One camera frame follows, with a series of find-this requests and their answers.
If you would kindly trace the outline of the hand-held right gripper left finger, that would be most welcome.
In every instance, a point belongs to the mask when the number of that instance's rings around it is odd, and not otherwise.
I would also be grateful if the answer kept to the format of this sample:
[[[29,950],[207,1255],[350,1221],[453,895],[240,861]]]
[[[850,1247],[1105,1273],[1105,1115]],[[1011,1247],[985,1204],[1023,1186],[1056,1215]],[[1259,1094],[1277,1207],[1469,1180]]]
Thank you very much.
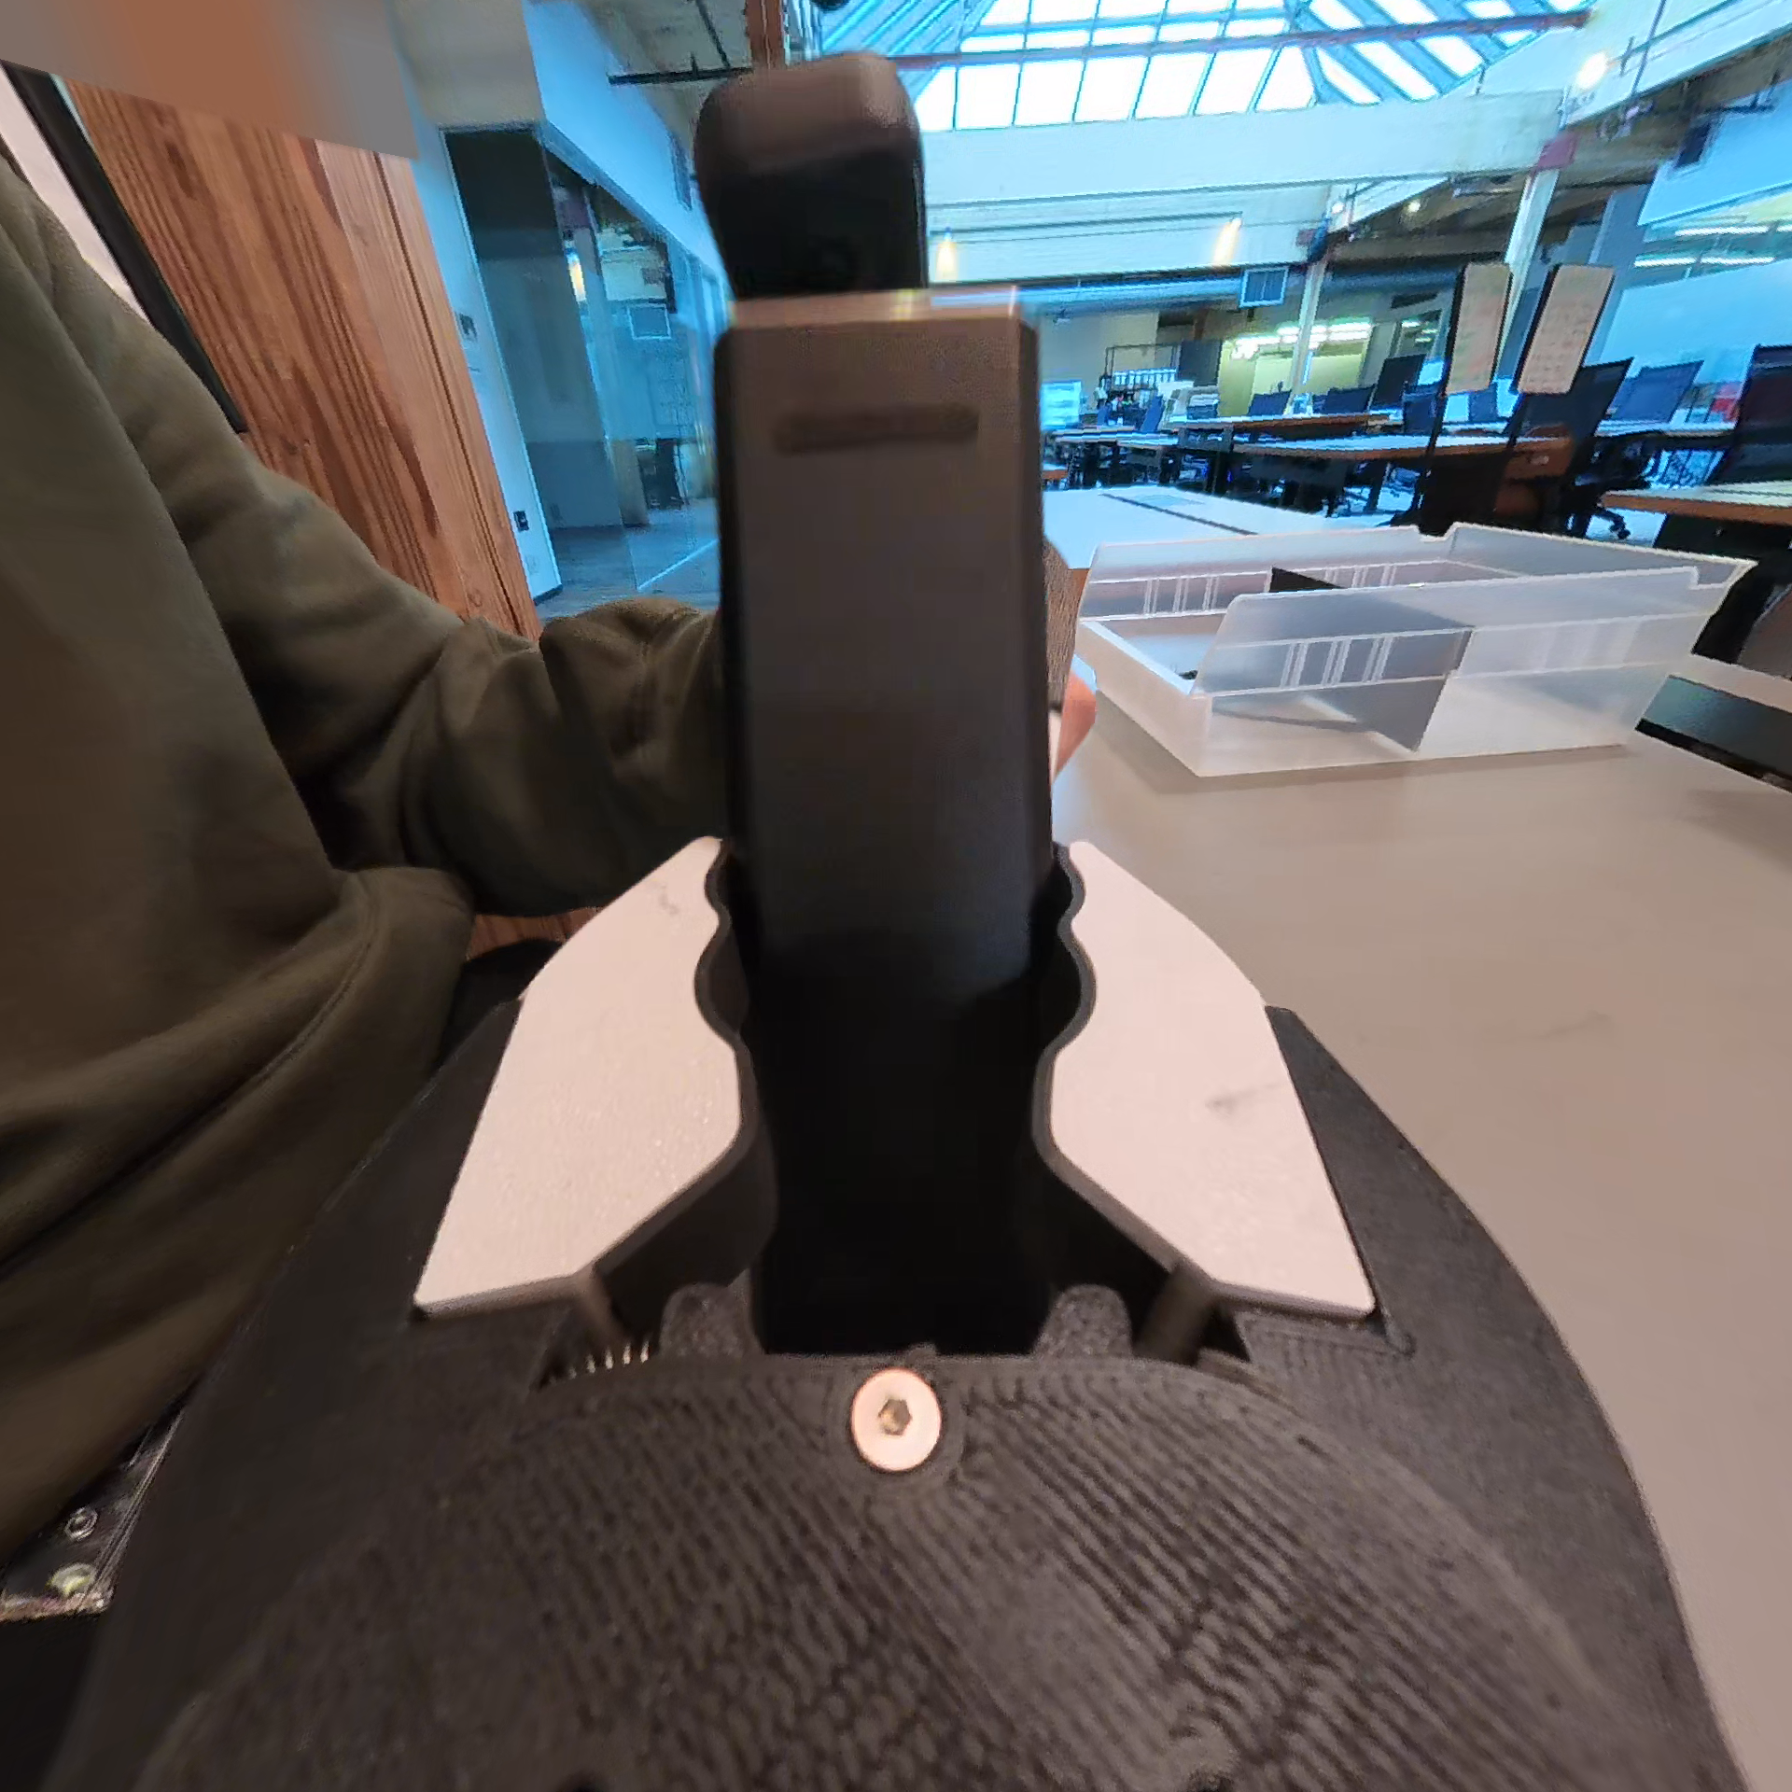
[[[521,996],[416,1282],[432,1320],[566,1308],[598,1353],[657,1339],[772,1238],[729,854],[684,847]]]

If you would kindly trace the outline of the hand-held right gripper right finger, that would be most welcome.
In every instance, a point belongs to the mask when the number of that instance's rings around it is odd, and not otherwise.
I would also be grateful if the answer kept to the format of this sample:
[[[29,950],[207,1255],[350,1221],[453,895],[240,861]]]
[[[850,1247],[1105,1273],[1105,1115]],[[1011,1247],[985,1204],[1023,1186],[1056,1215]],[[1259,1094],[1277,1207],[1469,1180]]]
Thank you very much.
[[[1145,1360],[1248,1316],[1361,1327],[1377,1290],[1251,977],[1089,841],[1043,965],[1037,1264],[1103,1289]]]

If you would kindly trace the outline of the black charging hub box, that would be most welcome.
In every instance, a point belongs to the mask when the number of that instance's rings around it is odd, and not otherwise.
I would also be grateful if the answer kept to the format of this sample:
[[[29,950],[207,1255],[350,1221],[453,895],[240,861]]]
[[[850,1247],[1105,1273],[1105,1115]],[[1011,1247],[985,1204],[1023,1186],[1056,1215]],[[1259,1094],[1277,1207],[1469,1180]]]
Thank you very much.
[[[1020,1353],[1055,879],[1037,340],[763,299],[716,357],[731,897],[783,1353]]]

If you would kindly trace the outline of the person's left forearm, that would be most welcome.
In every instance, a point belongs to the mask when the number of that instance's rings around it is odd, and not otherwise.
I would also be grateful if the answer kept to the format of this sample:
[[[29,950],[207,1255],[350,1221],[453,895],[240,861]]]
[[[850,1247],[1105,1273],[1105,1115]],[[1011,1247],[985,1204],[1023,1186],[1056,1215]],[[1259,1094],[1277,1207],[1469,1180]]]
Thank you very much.
[[[639,597],[538,643],[466,623],[330,786],[359,867],[457,879],[476,911],[598,909],[725,829],[719,612]]]

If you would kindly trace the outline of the grey desk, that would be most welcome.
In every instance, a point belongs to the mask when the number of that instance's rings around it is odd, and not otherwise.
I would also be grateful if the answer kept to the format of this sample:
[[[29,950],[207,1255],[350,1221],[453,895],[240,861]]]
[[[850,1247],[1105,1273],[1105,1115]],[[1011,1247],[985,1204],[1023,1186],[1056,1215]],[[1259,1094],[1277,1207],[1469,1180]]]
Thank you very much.
[[[1109,698],[1089,839],[1300,1014],[1591,1382],[1753,1788],[1788,1788],[1788,792],[1664,738],[1200,779]]]

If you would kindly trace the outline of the wooden office desk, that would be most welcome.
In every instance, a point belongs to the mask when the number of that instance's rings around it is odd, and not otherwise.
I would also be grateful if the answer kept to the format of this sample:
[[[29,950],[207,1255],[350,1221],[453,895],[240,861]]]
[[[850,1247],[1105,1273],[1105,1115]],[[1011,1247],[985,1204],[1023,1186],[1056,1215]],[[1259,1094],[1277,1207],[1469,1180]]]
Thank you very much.
[[[1604,504],[1723,527],[1790,532],[1790,481],[1621,488],[1611,491]]]
[[[1281,491],[1281,504],[1305,513],[1339,513],[1348,492],[1379,502],[1396,471],[1414,476],[1406,518],[1425,534],[1456,522],[1533,527],[1551,492],[1572,479],[1577,448],[1569,436],[1428,436],[1386,434],[1242,441],[1232,474]]]

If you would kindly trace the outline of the clear plastic divided tray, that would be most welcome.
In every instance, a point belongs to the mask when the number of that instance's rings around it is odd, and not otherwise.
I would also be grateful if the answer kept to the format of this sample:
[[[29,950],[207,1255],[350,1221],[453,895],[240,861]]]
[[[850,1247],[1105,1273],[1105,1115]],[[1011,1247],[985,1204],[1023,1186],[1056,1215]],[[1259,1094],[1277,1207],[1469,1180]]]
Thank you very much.
[[[1744,562],[1486,525],[1102,547],[1077,656],[1196,777],[1621,747]]]

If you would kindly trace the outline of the paper flip board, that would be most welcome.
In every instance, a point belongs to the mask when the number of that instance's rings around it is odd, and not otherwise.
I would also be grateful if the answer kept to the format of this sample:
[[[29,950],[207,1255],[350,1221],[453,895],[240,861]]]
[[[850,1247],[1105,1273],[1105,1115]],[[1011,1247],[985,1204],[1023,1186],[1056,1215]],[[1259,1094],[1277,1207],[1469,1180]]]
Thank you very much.
[[[1460,272],[1445,352],[1445,397],[1493,386],[1510,287],[1514,272],[1504,260],[1474,260]]]
[[[1574,386],[1616,277],[1618,272],[1601,263],[1558,263],[1549,269],[1516,363],[1516,395],[1555,397]]]

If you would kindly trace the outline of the black office chair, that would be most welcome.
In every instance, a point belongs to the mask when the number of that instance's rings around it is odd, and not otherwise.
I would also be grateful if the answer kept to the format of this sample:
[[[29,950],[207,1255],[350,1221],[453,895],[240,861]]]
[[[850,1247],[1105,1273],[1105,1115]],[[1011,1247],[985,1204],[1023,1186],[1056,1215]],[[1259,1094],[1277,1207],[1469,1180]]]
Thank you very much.
[[[1508,418],[1518,445],[1508,458],[1493,521],[1547,534],[1585,535],[1599,502],[1613,487],[1601,474],[1618,457],[1621,474],[1638,474],[1641,448],[1601,441],[1611,406],[1629,383],[1630,358],[1583,364],[1572,386],[1555,395],[1516,395]]]

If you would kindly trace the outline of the black metal bracket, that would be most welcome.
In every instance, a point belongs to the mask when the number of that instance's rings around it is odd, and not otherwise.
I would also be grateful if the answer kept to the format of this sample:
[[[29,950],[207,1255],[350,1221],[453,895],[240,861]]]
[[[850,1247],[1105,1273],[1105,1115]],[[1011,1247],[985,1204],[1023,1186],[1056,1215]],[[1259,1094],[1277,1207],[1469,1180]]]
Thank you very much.
[[[4,1559],[4,1625],[98,1619],[108,1612],[128,1543],[186,1407],[180,1401],[163,1414],[54,1524]]]

